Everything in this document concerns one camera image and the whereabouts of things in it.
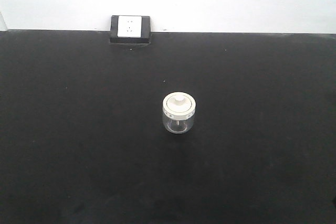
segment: white outlet plate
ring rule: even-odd
[[[141,37],[141,16],[119,16],[118,37]]]

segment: white lid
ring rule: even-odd
[[[174,120],[187,120],[195,114],[196,102],[183,92],[170,93],[163,99],[163,113]]]

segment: power socket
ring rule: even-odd
[[[111,43],[149,44],[151,24],[149,16],[111,17]]]
[[[141,16],[119,16],[118,37],[141,37]]]

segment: black surface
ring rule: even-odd
[[[151,42],[151,20],[149,16],[142,16],[141,19],[141,37],[118,37],[119,15],[112,15],[110,42],[111,43],[132,43],[132,44],[149,44]]]
[[[0,68],[0,223],[336,221],[335,36],[10,31]]]

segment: glass jar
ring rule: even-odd
[[[162,104],[162,122],[171,133],[182,134],[194,124],[196,102],[194,98],[183,92],[167,95]]]

